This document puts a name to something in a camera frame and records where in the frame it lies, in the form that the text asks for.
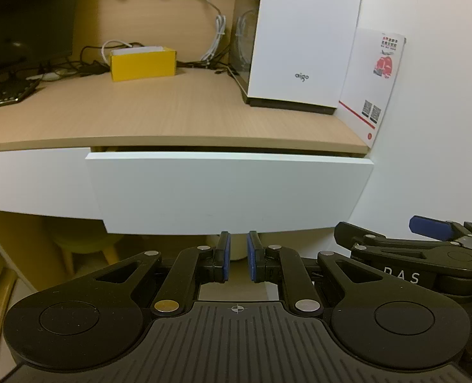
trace qr code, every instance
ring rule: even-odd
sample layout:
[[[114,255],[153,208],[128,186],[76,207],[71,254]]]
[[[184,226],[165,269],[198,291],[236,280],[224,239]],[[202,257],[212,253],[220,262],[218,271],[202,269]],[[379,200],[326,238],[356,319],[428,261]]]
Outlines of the qr code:
[[[371,121],[373,121],[375,124],[377,124],[378,123],[378,118],[380,118],[381,112],[382,112],[382,110],[379,107],[377,107],[376,105],[373,105],[371,116],[369,117],[369,119]]]
[[[372,107],[372,103],[369,102],[369,101],[365,101],[364,102],[364,109],[362,109],[362,115],[368,117],[370,112],[371,112],[371,107]]]

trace blue gripper pad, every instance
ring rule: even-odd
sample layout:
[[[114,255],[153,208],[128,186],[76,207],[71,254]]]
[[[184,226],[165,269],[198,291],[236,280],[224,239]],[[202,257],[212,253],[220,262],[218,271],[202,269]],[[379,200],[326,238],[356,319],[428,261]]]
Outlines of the blue gripper pad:
[[[252,282],[255,282],[257,278],[257,270],[255,267],[255,248],[250,237],[250,233],[247,234],[247,258],[248,258],[248,273]]]
[[[224,281],[229,279],[229,267],[231,263],[231,235],[227,235],[227,242],[225,243],[225,252],[224,252]]]
[[[413,216],[408,225],[412,233],[447,242],[454,239],[451,224],[422,216]]]

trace black keyboard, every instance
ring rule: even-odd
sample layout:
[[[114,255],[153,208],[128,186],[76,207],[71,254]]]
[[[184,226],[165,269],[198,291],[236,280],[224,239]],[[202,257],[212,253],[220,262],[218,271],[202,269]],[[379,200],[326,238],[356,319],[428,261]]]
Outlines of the black keyboard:
[[[0,84],[0,107],[18,103],[29,96],[39,84],[39,80],[10,79]]]

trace stool leg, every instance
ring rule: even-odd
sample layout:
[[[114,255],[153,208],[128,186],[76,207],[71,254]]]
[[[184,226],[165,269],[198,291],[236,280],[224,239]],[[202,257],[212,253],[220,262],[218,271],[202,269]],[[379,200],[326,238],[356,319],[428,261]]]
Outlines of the stool leg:
[[[105,259],[109,265],[119,262],[119,255],[117,255],[117,250],[115,249],[114,245],[107,246],[105,249],[103,249],[103,255],[105,255]]]
[[[64,259],[64,265],[66,265],[66,272],[69,277],[72,278],[74,275],[73,254],[63,248],[61,248],[61,250],[62,258]]]

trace white drawer front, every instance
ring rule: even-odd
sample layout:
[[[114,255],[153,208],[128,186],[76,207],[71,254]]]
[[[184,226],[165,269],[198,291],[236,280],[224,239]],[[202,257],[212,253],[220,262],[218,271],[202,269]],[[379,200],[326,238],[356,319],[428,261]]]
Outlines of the white drawer front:
[[[367,159],[204,152],[90,153],[112,233],[215,234],[331,227],[346,220]]]
[[[101,218],[85,165],[90,148],[0,152],[0,210]]]

